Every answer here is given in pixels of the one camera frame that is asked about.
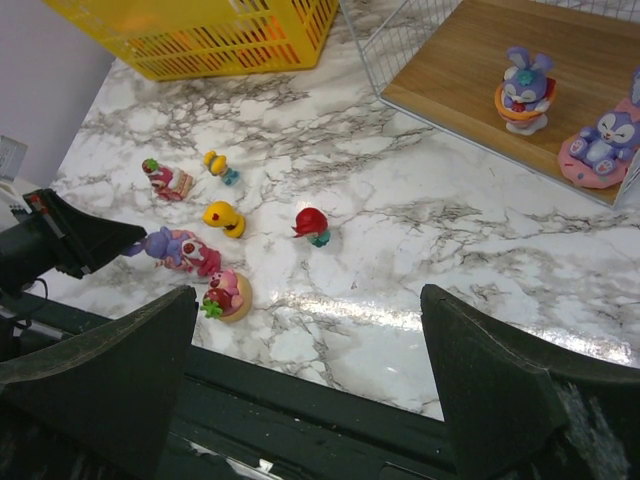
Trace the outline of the purple bunny pink cake figure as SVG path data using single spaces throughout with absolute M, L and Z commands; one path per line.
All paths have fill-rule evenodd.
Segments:
M 187 230 L 171 230 L 161 227 L 158 231 L 149 233 L 134 245 L 127 248 L 123 255 L 133 257 L 141 252 L 157 260 L 156 266 L 168 269 L 182 270 L 191 273 L 193 266 L 183 258 L 182 244 L 193 240 L 196 236 Z

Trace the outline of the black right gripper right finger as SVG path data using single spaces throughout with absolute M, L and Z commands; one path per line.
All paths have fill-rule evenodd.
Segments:
M 557 346 L 444 289 L 422 325 L 462 479 L 636 479 L 639 371 Z

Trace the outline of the purple bunny cupcake figure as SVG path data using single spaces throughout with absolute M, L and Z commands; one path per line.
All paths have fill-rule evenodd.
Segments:
M 494 105 L 509 132 L 531 136 L 548 123 L 546 112 L 556 90 L 556 80 L 548 74 L 554 62 L 543 53 L 531 57 L 521 46 L 509 47 L 506 56 L 512 65 L 504 72 Z

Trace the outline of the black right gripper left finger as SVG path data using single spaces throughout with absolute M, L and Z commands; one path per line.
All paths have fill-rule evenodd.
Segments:
M 1 362 L 4 479 L 152 479 L 197 316 L 182 286 Z

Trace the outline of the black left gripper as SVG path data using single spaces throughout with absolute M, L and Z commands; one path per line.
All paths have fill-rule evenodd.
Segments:
M 56 269 L 74 278 L 96 272 L 146 237 L 144 227 L 85 213 L 54 190 L 23 196 L 29 220 L 1 232 L 1 292 L 18 296 Z

